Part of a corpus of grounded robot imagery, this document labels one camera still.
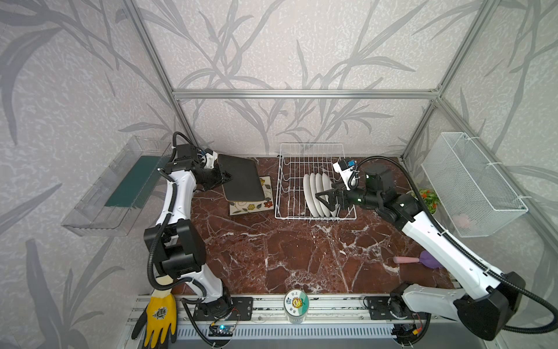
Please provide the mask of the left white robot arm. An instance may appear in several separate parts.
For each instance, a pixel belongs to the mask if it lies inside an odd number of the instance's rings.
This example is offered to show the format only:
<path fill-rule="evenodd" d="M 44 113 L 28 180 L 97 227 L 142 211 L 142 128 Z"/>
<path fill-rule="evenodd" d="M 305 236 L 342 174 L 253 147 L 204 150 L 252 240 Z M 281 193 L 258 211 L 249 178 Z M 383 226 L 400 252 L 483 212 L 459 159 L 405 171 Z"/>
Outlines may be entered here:
<path fill-rule="evenodd" d="M 174 144 L 171 149 L 169 161 L 158 169 L 167 182 L 164 208 L 154 227 L 144 232 L 148 281 L 158 292 L 188 284 L 198 299 L 187 303 L 205 312 L 230 308 L 228 288 L 206 263 L 206 245 L 191 221 L 191 212 L 197 187 L 213 189 L 229 182 L 231 176 L 219 168 L 215 153 L 190 144 Z"/>

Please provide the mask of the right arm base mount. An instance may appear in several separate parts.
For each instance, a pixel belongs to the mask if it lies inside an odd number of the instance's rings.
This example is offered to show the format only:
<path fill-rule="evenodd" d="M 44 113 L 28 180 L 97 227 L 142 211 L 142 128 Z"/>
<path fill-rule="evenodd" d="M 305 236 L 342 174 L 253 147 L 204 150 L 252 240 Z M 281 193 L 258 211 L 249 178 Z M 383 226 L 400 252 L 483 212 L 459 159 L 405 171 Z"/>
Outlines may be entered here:
<path fill-rule="evenodd" d="M 413 320 L 412 312 L 400 298 L 385 296 L 367 296 L 363 304 L 369 312 L 371 320 Z"/>

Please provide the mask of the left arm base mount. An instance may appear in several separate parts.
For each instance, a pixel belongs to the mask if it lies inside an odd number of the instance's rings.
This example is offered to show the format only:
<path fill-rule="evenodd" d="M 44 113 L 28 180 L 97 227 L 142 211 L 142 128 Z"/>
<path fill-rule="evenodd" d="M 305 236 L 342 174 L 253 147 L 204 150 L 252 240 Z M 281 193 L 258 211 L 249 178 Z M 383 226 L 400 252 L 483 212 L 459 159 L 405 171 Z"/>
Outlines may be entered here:
<path fill-rule="evenodd" d="M 252 297 L 219 298 L 213 302 L 201 303 L 195 308 L 196 321 L 250 321 L 254 308 Z"/>

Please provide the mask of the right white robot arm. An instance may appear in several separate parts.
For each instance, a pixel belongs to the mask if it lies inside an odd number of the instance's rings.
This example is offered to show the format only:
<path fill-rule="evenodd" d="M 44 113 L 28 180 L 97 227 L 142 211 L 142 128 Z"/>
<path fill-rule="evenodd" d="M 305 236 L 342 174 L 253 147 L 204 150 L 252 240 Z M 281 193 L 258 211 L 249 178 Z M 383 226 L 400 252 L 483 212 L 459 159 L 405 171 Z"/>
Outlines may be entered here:
<path fill-rule="evenodd" d="M 522 295 L 515 289 L 525 280 L 515 272 L 501 273 L 455 240 L 444 229 L 436 228 L 430 211 L 417 198 L 400 194 L 389 168 L 375 164 L 366 173 L 365 187 L 357 186 L 354 161 L 337 161 L 333 169 L 341 177 L 330 189 L 315 195 L 329 209 L 356 205 L 373 209 L 379 217 L 419 243 L 462 286 L 460 291 L 443 291 L 418 284 L 403 284 L 395 290 L 400 306 L 414 312 L 441 315 L 460 321 L 483 340 L 494 340 L 516 314 Z M 503 280 L 490 276 L 495 271 Z"/>

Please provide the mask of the black square plate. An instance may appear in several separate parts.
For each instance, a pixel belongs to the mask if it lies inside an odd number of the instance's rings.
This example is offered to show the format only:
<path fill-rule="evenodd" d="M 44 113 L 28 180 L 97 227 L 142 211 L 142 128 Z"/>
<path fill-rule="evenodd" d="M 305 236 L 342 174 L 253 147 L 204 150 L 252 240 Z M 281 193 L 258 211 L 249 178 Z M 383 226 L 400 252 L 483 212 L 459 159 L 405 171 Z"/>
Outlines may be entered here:
<path fill-rule="evenodd" d="M 265 199 L 257 163 L 253 159 L 220 154 L 217 159 L 229 202 L 262 202 Z"/>
<path fill-rule="evenodd" d="M 270 176 L 260 177 L 260 183 L 264 199 L 258 202 L 230 202 L 229 214 L 231 216 L 274 210 L 273 187 Z"/>

